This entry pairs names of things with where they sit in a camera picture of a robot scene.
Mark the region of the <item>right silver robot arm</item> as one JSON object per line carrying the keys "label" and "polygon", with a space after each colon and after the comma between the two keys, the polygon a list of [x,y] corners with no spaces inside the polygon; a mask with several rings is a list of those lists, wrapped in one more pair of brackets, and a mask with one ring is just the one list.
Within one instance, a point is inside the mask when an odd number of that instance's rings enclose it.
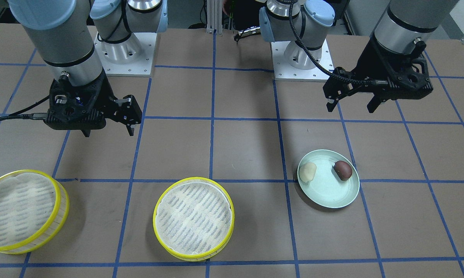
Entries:
{"label": "right silver robot arm", "polygon": [[43,121],[54,130],[89,137],[106,120],[128,134],[142,121],[135,96],[117,98],[108,76],[148,77],[157,33],[168,27],[166,0],[10,0],[8,5],[36,46],[54,79],[45,113],[36,104],[0,117]]}

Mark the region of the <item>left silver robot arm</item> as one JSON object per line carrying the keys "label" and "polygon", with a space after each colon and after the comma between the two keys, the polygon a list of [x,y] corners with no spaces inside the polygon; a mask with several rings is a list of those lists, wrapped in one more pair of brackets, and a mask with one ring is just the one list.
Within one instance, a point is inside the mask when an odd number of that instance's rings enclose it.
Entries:
{"label": "left silver robot arm", "polygon": [[305,69],[316,67],[329,78],[323,86],[332,112],[338,102],[356,93],[372,93],[370,113],[388,100],[420,100],[433,86],[423,52],[426,41],[456,6],[456,0],[391,0],[370,34],[356,67],[332,72],[320,65],[319,52],[335,20],[335,10],[324,0],[268,0],[259,11],[266,42],[289,42],[288,62]]}

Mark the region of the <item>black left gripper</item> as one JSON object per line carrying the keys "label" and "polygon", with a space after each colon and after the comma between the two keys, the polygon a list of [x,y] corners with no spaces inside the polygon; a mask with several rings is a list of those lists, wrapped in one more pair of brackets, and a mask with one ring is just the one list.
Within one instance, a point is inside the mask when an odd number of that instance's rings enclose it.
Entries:
{"label": "black left gripper", "polygon": [[[386,81],[383,85],[366,87],[373,93],[367,104],[369,113],[387,100],[420,100],[433,91],[423,55],[425,47],[424,41],[411,42],[411,53],[401,54],[385,49],[377,39],[369,40],[354,68],[354,78]],[[339,100],[349,96],[352,85],[351,81],[329,77],[323,86],[328,112],[333,112]]]}

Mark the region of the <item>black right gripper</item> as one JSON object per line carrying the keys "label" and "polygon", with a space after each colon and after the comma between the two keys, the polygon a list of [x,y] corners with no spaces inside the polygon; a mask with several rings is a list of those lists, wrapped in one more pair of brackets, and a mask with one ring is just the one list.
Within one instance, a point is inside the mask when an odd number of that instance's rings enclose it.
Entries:
{"label": "black right gripper", "polygon": [[61,72],[49,89],[49,109],[43,121],[54,130],[80,130],[90,137],[91,130],[104,128],[106,119],[113,116],[134,136],[135,126],[142,121],[135,96],[116,100],[105,72],[84,86],[74,86],[70,73]]}

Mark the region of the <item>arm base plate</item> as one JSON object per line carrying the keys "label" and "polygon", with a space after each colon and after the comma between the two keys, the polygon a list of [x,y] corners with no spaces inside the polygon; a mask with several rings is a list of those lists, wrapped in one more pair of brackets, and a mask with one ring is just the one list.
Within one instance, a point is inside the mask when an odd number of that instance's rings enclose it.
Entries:
{"label": "arm base plate", "polygon": [[151,77],[157,38],[157,33],[133,33],[118,44],[96,38],[94,46],[107,76]]}
{"label": "arm base plate", "polygon": [[329,79],[295,42],[271,42],[270,45],[276,81],[325,82]]}

